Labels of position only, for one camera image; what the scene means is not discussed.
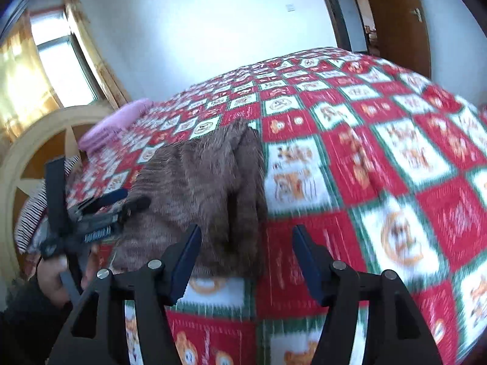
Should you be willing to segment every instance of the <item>human hand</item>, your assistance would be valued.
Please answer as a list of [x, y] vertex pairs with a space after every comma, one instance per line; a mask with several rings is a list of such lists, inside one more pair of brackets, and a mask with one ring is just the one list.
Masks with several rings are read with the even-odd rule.
[[[62, 308], [69, 302], [69, 294], [61, 282], [59, 274], [68, 270], [68, 259], [65, 255], [41, 260], [37, 266], [37, 282], [42, 293], [48, 298], [54, 306]], [[86, 289], [93, 280], [98, 271], [98, 246], [91, 248], [88, 263], [83, 278], [81, 279], [81, 288]]]

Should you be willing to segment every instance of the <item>white wall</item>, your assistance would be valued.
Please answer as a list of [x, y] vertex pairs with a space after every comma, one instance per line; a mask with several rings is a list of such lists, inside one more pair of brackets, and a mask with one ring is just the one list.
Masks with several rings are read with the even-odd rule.
[[433, 81], [474, 104], [487, 103], [487, 38], [462, 0], [421, 0]]
[[135, 98], [166, 99], [240, 65], [337, 45], [324, 0], [81, 2], [102, 56]]
[[342, 9], [343, 19], [347, 26], [352, 51], [366, 51], [367, 44], [357, 3], [355, 0], [338, 0], [338, 3]]

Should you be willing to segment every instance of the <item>wooden door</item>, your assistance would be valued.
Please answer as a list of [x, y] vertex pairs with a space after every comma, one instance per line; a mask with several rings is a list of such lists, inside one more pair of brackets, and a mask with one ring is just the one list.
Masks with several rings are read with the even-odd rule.
[[428, 30], [421, 0], [369, 0], [381, 57], [431, 78]]

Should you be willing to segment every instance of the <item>striped pillow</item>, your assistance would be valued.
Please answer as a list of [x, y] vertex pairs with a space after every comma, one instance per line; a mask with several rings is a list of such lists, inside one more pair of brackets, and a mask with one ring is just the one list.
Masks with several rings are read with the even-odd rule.
[[[74, 171], [79, 160], [79, 156], [74, 156], [64, 161], [64, 173], [67, 177]], [[46, 182], [42, 180], [35, 193], [25, 201], [15, 225], [14, 240], [21, 254], [27, 251], [33, 234], [46, 214], [46, 209]]]

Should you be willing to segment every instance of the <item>red and white checkered quilt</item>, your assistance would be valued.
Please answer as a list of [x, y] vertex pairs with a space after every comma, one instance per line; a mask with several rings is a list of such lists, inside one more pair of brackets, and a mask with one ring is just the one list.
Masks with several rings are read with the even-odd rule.
[[[297, 223], [356, 270], [396, 270], [444, 363], [458, 362], [487, 326], [486, 125], [461, 97], [384, 59], [317, 48], [194, 85], [84, 166], [70, 203], [130, 188], [159, 147], [238, 117], [264, 144], [267, 270], [258, 282], [191, 281], [169, 311], [183, 363], [309, 363], [326, 309], [293, 255]], [[362, 308], [354, 364], [366, 320]], [[130, 350], [141, 363], [136, 339]]]

